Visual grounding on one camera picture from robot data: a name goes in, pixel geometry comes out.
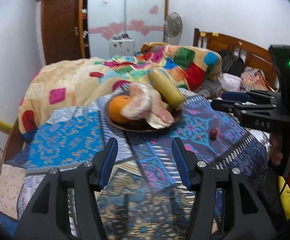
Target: wooden bed frame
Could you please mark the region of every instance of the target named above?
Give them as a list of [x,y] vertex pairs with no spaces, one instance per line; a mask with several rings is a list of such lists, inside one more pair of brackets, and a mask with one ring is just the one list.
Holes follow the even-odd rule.
[[[235,48],[239,48],[240,55],[241,51],[245,50],[247,52],[245,66],[261,69],[265,74],[268,85],[275,89],[277,75],[272,66],[269,52],[266,49],[231,36],[218,33],[205,33],[201,32],[199,29],[195,29],[194,46],[198,46],[200,37],[207,39],[206,48],[213,51],[226,49],[232,53]],[[12,159],[22,150],[23,145],[24,139],[19,131],[17,119],[6,143],[2,163]]]

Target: headboard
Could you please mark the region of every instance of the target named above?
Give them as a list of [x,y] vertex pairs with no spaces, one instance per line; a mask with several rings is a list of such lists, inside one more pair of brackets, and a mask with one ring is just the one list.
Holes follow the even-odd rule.
[[[265,74],[267,84],[274,90],[276,89],[275,81],[277,74],[272,66],[268,50],[238,38],[218,33],[205,33],[199,29],[195,29],[193,46],[198,47],[200,37],[207,39],[206,48],[212,51],[217,52],[226,49],[230,53],[233,53],[235,49],[239,49],[238,55],[241,56],[241,52],[244,50],[246,52],[244,65],[261,69]],[[203,40],[200,43],[200,47],[203,47]]]

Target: magenta square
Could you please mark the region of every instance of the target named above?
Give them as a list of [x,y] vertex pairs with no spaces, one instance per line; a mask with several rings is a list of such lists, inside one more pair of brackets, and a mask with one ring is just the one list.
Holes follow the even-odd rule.
[[66,95],[66,88],[53,89],[49,93],[49,103],[53,105],[53,104],[62,102],[65,100],[65,95]]

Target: metal screw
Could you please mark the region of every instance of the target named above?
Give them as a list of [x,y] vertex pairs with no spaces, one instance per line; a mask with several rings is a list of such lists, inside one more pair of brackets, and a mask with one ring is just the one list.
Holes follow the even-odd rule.
[[232,169],[232,172],[233,172],[234,174],[240,174],[240,173],[241,173],[241,171],[240,171],[238,168],[233,168],[233,169]]
[[49,170],[49,173],[50,174],[56,174],[58,172],[58,169],[57,168],[51,168],[50,170]]
[[93,165],[93,162],[92,161],[85,161],[84,162],[84,166],[85,167],[90,167],[91,165]]
[[197,162],[197,166],[201,167],[201,168],[206,167],[206,162],[199,161],[199,162]]

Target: orange fruit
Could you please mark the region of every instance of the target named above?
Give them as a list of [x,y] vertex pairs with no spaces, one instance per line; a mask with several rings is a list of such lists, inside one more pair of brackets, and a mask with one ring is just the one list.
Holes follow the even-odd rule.
[[108,113],[110,118],[117,123],[127,123],[130,120],[120,114],[120,111],[129,103],[129,96],[116,96],[109,102]]

